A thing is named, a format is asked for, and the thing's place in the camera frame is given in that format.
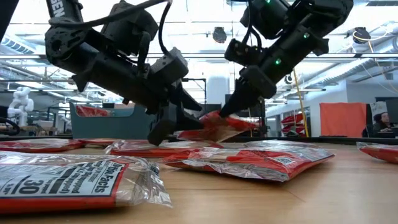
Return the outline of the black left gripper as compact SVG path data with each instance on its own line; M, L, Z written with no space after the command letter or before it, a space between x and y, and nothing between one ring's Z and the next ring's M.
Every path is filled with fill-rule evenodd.
M127 101L132 101L146 108L148 114L156 114L150 124L147 140L158 146L166 137L176 131L203 129L199 119L186 114L161 113L166 107L175 105L193 111L202 107L178 81L169 85L148 79L149 64L143 67L134 65L121 57L99 55L93 64L93 83L112 91Z

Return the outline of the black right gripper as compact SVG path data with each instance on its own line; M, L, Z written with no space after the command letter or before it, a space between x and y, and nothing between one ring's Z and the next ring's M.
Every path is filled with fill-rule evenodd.
M257 65L249 65L235 79L235 89L225 96L220 116L225 118L260 105L255 98L271 98L276 94L276 83L290 73L317 46L317 36L309 27L297 27L284 34L265 52Z

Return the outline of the red Orville popcorn bag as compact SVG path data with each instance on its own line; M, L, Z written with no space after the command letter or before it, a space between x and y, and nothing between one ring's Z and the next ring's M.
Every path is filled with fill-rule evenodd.
M356 147L373 158L398 164L398 145L357 142Z
M163 158L203 147L223 148L222 145L211 141L162 142L159 146L155 146L146 140L118 140L107 146L104 151L106 154L117 156Z
M28 153L62 152L81 148L84 144L74 139L23 139L1 141L0 151L15 151Z
M159 166L140 157L0 151L0 214L171 207Z
M118 139L112 138L95 138L95 139L79 139L79 141L85 146L109 146Z
M246 147L271 147L273 149L298 149L298 148L309 148L309 149L321 149L322 147L316 144L298 141L286 141L286 140L262 140L262 141L250 141L243 144Z
M203 115L200 118L203 129L182 131L177 135L177 139L185 141L222 142L259 127L258 123L245 121L235 114L222 118L219 113L220 111L212 111Z
M203 147L177 152L163 158L162 162L183 169L285 182L334 156L317 146L281 145L240 149Z
M90 117L90 116L111 116L112 112L109 110L104 110L101 108L93 108L90 106L84 105L76 105L75 106L76 113L82 117Z

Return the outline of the white round pillar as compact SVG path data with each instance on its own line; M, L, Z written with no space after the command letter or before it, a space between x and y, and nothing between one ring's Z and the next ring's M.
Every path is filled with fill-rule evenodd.
M209 64L206 72L206 99L209 104L225 104L229 93L229 68L227 64Z

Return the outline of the red stacked bins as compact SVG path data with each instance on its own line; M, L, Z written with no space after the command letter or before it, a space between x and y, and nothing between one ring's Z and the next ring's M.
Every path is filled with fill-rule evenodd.
M282 133L284 135L293 131L299 136L305 136L305 125L303 121L303 115L301 113L287 116L281 121L281 125Z

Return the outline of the teal plastic basket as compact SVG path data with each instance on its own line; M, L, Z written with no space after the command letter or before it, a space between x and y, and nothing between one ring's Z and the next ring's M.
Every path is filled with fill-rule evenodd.
M76 105L70 103L72 136L74 139L114 138L147 139L149 126L155 118L142 106L111 109L111 116L80 116Z

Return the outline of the orange fabric panel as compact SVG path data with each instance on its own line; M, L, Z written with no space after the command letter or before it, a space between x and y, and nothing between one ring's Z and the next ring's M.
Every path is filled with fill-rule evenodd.
M360 138L366 125L364 103L320 103L320 135Z

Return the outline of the distant cluttered lab bench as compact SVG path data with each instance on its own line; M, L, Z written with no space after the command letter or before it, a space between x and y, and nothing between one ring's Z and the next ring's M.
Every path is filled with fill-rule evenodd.
M36 135L71 135L72 121L67 107L51 106L28 114L27 124L35 126Z

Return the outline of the white patterned board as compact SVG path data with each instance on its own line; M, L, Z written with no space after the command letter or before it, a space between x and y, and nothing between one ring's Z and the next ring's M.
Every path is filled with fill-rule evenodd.
M380 121L389 122L389 115L385 101L377 101L370 104L372 122L378 123Z

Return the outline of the person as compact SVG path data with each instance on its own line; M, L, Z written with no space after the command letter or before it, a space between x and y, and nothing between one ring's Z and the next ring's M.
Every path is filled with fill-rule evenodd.
M388 133L393 132L394 123L389 121L388 112L383 112L374 115L373 132L374 133Z

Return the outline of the black tall stand frame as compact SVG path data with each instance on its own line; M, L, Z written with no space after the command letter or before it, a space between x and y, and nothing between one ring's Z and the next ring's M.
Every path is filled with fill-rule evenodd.
M183 78L183 87L199 103L207 104L206 78Z

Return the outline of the black table frame rail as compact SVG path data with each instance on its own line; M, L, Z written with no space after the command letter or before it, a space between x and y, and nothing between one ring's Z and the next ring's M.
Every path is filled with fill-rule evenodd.
M59 138L59 139L73 139L72 136L0 136L0 141L16 141L23 139L44 139L44 138ZM263 140L283 140L283 141L298 141L309 143L325 143L325 144L341 144L341 145L356 145L357 142L370 142L376 144L398 145L398 139L395 138L343 138L343 137L247 137L237 136L225 140L225 142L251 142Z

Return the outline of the silver ceiling duct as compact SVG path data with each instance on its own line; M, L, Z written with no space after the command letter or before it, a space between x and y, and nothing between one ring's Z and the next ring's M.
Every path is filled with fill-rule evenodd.
M310 81L307 81L305 84L306 87L311 87L315 85L327 85L333 82L338 82L341 79L345 79L378 65L391 65L393 62L398 64L398 58L362 58L355 60L354 62L337 65L319 74Z

